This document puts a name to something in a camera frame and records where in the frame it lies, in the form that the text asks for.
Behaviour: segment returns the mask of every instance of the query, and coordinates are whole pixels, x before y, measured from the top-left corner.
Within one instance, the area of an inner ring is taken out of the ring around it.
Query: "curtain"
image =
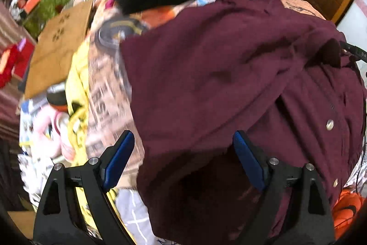
[[[27,38],[36,45],[35,40],[14,21],[5,4],[0,1],[0,54],[22,38]],[[0,138],[13,141],[19,139],[19,116],[15,115],[15,111],[20,97],[21,93],[15,80],[0,89]]]

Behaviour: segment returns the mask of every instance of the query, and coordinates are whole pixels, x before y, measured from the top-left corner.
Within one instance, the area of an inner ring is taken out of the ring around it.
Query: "shirt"
[[[145,149],[137,186],[156,236],[231,244],[251,220],[261,194],[231,145],[236,130],[269,157],[314,164],[334,205],[364,120],[365,88],[344,40],[280,0],[216,0],[120,44]]]

